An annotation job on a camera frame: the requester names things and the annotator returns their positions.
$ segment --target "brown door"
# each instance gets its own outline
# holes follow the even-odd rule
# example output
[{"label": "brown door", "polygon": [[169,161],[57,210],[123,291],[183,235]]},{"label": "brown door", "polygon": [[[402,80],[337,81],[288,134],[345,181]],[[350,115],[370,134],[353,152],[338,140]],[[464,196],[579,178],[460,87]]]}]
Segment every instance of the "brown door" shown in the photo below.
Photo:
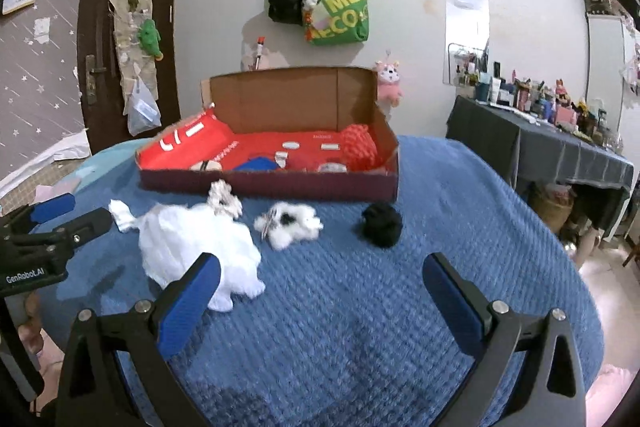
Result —
[{"label": "brown door", "polygon": [[[152,0],[153,19],[160,32],[160,49],[164,55],[156,62],[158,78],[158,108],[162,128],[180,119],[178,93],[175,84],[174,0]],[[95,56],[95,66],[87,56]],[[94,70],[95,96],[87,93],[87,63]],[[82,113],[92,153],[116,143],[131,140],[127,117],[122,115],[124,99],[120,87],[120,69],[113,39],[113,17],[108,0],[80,0],[78,8],[78,81],[82,92]],[[161,128],[138,134],[135,138],[150,137]]]}]

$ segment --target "wallpaper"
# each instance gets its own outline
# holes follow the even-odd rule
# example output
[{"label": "wallpaper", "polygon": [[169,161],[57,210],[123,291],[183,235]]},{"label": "wallpaper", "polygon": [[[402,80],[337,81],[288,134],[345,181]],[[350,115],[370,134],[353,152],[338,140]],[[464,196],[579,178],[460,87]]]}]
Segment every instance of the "wallpaper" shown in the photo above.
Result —
[{"label": "wallpaper", "polygon": [[[76,78],[78,1],[36,0],[0,15],[0,179],[84,128]],[[47,19],[48,41],[40,35]]]}]

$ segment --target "bed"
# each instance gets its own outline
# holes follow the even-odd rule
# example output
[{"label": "bed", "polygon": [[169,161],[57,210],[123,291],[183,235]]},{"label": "bed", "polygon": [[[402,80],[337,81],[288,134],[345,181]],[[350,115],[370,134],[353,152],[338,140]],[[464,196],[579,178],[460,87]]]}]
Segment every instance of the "bed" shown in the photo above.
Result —
[{"label": "bed", "polygon": [[[528,314],[565,310],[589,388],[602,363],[602,328],[558,240],[462,144],[401,137],[400,147],[396,207],[404,230],[395,247],[372,247],[355,233],[365,203],[314,203],[324,223],[319,240],[281,252],[252,230],[265,293],[254,301],[235,298],[229,314],[207,311],[183,352],[170,360],[212,425],[429,425],[472,362],[422,285],[422,262],[433,251],[445,253],[489,300]],[[125,201],[134,215],[158,201],[206,199],[141,189],[131,157],[111,167],[78,192],[73,216],[111,199]],[[272,203],[244,199],[241,221],[250,226]],[[137,241],[136,232],[113,227],[69,261],[65,282],[41,290],[44,327],[62,349],[81,309],[112,314],[158,295],[142,269]],[[498,419],[520,362],[512,360],[485,425]],[[125,368],[136,401],[155,425],[126,361]]]}]

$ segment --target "green plush toy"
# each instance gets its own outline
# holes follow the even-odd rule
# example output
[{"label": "green plush toy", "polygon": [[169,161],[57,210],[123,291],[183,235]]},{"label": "green plush toy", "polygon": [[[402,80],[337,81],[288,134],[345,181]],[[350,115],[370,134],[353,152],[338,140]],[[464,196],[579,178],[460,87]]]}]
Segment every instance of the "green plush toy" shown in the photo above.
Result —
[{"label": "green plush toy", "polygon": [[160,51],[160,33],[156,29],[156,23],[153,19],[145,20],[138,30],[138,40],[140,47],[156,60],[162,60],[162,52]]}]

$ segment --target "cardboard box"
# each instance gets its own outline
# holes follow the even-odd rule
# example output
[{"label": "cardboard box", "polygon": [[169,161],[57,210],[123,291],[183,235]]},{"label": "cardboard box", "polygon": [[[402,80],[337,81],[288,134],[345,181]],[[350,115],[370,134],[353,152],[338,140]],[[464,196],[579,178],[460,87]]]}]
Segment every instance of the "cardboard box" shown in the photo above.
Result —
[{"label": "cardboard box", "polygon": [[[287,68],[224,74],[204,80],[204,107],[238,134],[277,131],[342,131],[368,124],[383,168],[368,172],[191,171],[141,169],[149,190],[207,194],[222,178],[238,196],[273,199],[396,201],[398,140],[376,106],[376,74],[364,68]],[[194,118],[156,137],[159,142]],[[151,144],[138,150],[138,154]]]}]

